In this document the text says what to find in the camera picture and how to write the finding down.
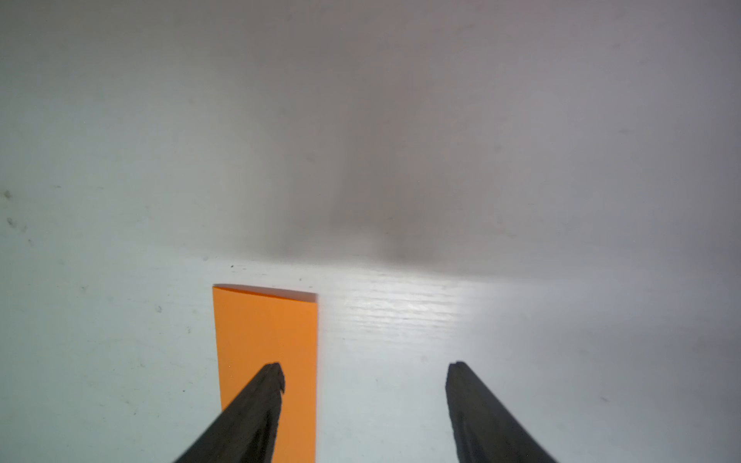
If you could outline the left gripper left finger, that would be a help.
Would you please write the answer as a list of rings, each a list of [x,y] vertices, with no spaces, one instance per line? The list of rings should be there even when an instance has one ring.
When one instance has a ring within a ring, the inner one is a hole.
[[[270,463],[285,393],[278,363],[263,366],[177,463]]]

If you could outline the orange square paper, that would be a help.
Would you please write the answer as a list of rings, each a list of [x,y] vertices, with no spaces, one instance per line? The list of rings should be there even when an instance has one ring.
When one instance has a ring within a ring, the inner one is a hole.
[[[226,408],[265,365],[281,365],[286,391],[274,462],[316,460],[318,297],[239,285],[212,289],[220,399]]]

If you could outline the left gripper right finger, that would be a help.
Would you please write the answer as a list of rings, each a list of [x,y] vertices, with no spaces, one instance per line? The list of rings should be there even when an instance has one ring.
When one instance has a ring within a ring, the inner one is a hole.
[[[460,462],[556,462],[467,364],[449,365],[445,390]]]

